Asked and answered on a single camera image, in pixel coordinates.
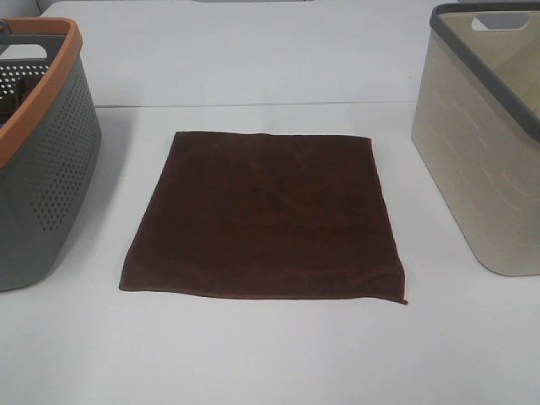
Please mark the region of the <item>beige basket with grey rim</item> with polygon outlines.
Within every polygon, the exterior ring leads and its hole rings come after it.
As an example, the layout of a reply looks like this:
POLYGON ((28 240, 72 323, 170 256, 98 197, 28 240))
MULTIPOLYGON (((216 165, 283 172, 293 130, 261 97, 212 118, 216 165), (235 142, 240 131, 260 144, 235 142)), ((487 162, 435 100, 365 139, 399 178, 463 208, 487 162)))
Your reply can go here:
POLYGON ((446 3, 429 19, 412 140, 473 255, 539 272, 539 5, 446 3))

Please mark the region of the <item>brown towel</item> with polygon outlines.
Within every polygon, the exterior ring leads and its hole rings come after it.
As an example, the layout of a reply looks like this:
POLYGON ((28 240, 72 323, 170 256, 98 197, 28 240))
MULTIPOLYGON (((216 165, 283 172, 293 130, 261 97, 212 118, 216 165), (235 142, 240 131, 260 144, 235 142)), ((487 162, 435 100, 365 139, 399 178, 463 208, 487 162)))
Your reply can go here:
POLYGON ((225 299, 405 302, 372 142, 178 132, 119 287, 225 299))

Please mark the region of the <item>grey basket with orange rim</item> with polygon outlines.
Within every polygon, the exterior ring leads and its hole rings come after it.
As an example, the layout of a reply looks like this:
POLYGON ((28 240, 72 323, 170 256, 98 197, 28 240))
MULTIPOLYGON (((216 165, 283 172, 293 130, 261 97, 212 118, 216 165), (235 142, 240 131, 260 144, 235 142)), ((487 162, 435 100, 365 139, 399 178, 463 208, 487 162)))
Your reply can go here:
POLYGON ((7 18, 2 46, 44 57, 1 62, 1 289, 35 284, 53 269, 94 174, 100 124, 65 18, 7 18))

